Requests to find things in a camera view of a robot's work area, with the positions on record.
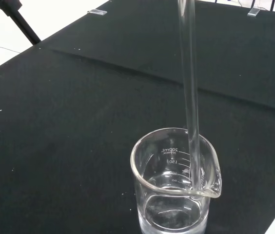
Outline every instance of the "water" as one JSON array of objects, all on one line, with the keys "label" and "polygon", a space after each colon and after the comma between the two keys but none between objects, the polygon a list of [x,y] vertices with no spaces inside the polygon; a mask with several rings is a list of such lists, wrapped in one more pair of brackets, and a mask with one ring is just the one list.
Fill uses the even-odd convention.
[{"label": "water", "polygon": [[[180,178],[181,181],[184,175],[171,175],[165,172],[148,181],[165,189],[188,189],[188,183],[179,183],[172,178]],[[203,234],[207,224],[208,206],[208,198],[201,196],[151,195],[147,198],[143,210],[138,211],[142,232]]]}]

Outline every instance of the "black stand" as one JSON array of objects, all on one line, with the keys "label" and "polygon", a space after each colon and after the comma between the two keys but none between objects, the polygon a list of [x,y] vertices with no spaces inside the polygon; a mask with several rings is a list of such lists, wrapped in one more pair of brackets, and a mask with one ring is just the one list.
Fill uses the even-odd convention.
[{"label": "black stand", "polygon": [[20,28],[20,30],[25,34],[28,40],[33,44],[38,44],[41,40],[32,30],[26,20],[19,13],[19,9],[22,4],[19,0],[0,0],[0,9]]}]

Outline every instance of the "black fabric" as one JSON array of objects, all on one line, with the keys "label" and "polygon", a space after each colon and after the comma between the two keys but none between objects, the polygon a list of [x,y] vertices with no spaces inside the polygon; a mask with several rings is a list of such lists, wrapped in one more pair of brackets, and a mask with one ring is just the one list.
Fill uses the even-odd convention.
[{"label": "black fabric", "polygon": [[[275,217],[275,111],[200,91],[199,118],[223,176],[206,234],[263,234]],[[20,54],[0,67],[0,233],[140,233],[131,149],[184,125],[177,83],[38,47]]]},{"label": "black fabric", "polygon": [[[113,0],[44,46],[182,82],[177,1]],[[196,2],[198,85],[275,108],[275,12]]]}]

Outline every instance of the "metal clip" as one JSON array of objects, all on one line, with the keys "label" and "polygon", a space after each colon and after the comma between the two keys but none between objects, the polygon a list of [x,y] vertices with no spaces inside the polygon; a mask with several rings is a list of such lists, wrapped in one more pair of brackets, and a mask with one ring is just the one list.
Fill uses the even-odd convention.
[{"label": "metal clip", "polygon": [[253,8],[251,8],[251,10],[247,14],[247,16],[256,17],[260,10],[261,10],[261,8],[253,7]]},{"label": "metal clip", "polygon": [[94,10],[88,11],[88,13],[92,13],[92,14],[103,16],[103,15],[105,15],[107,13],[107,11],[102,11],[102,10],[94,9]]}]

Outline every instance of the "beaker rim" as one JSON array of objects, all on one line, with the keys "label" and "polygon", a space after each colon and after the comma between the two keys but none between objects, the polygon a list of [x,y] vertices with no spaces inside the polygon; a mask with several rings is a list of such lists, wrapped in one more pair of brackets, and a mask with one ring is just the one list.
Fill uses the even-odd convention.
[{"label": "beaker rim", "polygon": [[[163,189],[163,188],[159,188],[151,183],[149,183],[148,181],[146,181],[141,174],[138,172],[138,169],[136,167],[136,163],[135,163],[135,155],[136,155],[136,150],[138,148],[138,146],[140,145],[140,143],[149,135],[155,133],[155,132],[159,132],[159,131],[163,131],[163,130],[184,130],[184,131],[188,131],[187,129],[184,128],[161,128],[161,129],[157,129],[154,130],[148,134],[146,134],[145,136],[143,136],[140,140],[137,141],[137,143],[134,145],[132,152],[131,152],[131,156],[130,156],[130,164],[131,164],[131,169],[133,171],[134,176],[136,177],[136,179],[145,187],[153,190],[154,192],[157,193],[163,193],[163,194],[169,194],[169,195],[185,195],[185,196],[193,196],[193,195],[200,195],[200,196],[207,196],[207,197],[213,197],[213,198],[217,198],[220,196],[220,193],[216,193],[214,191],[210,191],[210,190],[203,190],[203,191],[195,191],[195,190],[170,190],[170,189]],[[202,135],[199,135],[200,138],[202,138],[204,141],[206,141],[207,144],[209,144],[210,149],[212,151],[212,153],[216,156],[217,159],[217,155],[216,155],[216,151],[214,149],[214,147],[212,146],[212,144]]]}]

